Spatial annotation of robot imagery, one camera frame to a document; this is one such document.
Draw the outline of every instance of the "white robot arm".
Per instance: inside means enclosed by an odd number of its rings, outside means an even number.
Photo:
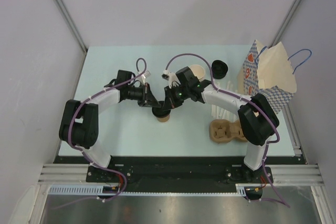
[[[119,70],[115,84],[129,80],[131,72]],[[170,78],[168,75],[162,76],[164,79]],[[179,80],[178,85],[168,85],[165,87],[165,102],[162,110],[171,110],[181,106],[184,100],[191,98],[193,101],[208,103],[225,108],[228,111],[239,116],[244,136],[249,141],[247,154],[244,164],[252,171],[258,170],[261,166],[262,156],[265,152],[268,138],[274,134],[269,123],[262,115],[255,113],[254,108],[247,102],[237,99],[232,95],[218,92],[211,82],[199,80],[193,75],[190,68],[186,67],[176,73]],[[266,98],[257,94],[254,97],[237,94],[247,100],[251,100],[268,115],[275,126],[279,121],[271,109]],[[148,83],[142,83],[139,87],[132,84],[123,85],[117,89],[111,89],[100,96],[90,100],[81,109],[78,118],[83,118],[82,122],[76,122],[72,128],[71,142],[80,148],[95,164],[107,167],[110,163],[111,156],[100,146],[98,138],[98,114],[105,111],[110,106],[117,104],[125,99],[137,100],[139,106],[151,106],[160,108],[161,105],[153,96]],[[62,118],[59,137],[67,141],[70,121],[80,102],[69,100],[66,103],[64,115]]]

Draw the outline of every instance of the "white wall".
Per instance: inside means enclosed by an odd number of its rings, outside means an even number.
[[[304,151],[318,163],[336,207],[336,1],[304,0],[282,42],[288,54],[310,48],[312,58],[298,68],[297,94],[292,100],[295,122]],[[293,60],[296,64],[306,54]]]
[[[83,54],[53,0],[0,0],[0,222],[52,161]]]
[[[90,46],[270,44],[293,0],[64,0]]]

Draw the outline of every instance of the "table surface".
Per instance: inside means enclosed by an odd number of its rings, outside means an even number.
[[[76,100],[84,100],[93,95],[117,76],[119,69],[136,73],[135,62],[139,57],[147,61],[151,76],[148,83],[158,100],[164,99],[167,81],[161,78],[168,61],[181,53],[194,53],[203,56],[210,64],[216,59],[227,63],[229,71],[219,80],[221,88],[226,88],[230,80],[237,89],[237,75],[250,49],[250,45],[229,46],[129,46],[129,47],[90,47],[79,79]],[[169,71],[199,64],[209,70],[206,64],[193,56],[177,58]],[[136,101],[122,101],[99,115],[99,137],[103,147],[112,156],[245,156],[246,143],[232,140],[217,144],[209,138],[211,106],[186,100],[172,110],[168,122],[160,123],[152,115],[150,108],[141,108]],[[271,144],[268,156],[294,156],[290,136],[282,112],[278,114],[280,142]],[[59,156],[80,156],[62,142]]]

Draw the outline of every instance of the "blue bag handle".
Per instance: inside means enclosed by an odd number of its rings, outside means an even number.
[[[254,59],[254,62],[256,63],[256,65],[257,65],[257,68],[258,68],[258,63],[257,63],[257,59],[259,58],[259,56],[262,54],[262,52],[263,51],[265,51],[265,49],[266,49],[267,47],[266,46],[264,46],[263,48],[262,48],[262,50],[260,51],[260,53],[258,54],[258,56]]]
[[[295,73],[296,69],[297,69],[298,67],[300,67],[302,64],[304,64],[304,63],[310,58],[310,56],[313,54],[313,52],[312,52],[310,49],[303,48],[303,49],[297,51],[297,52],[296,52],[295,54],[293,54],[292,56],[288,57],[288,60],[289,60],[290,58],[292,58],[294,55],[296,55],[296,54],[298,54],[299,52],[301,52],[301,51],[309,51],[310,53],[309,53],[309,56],[308,56],[303,62],[301,62],[300,64],[298,64],[298,65],[294,68],[293,74]]]

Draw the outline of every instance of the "metal floor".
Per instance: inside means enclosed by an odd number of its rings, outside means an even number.
[[[41,223],[321,223],[310,187],[280,187],[279,191],[290,209],[266,201],[249,204],[243,197],[119,196],[104,204],[85,200],[51,210],[82,196],[49,195]],[[265,188],[264,197],[274,197],[271,188]]]

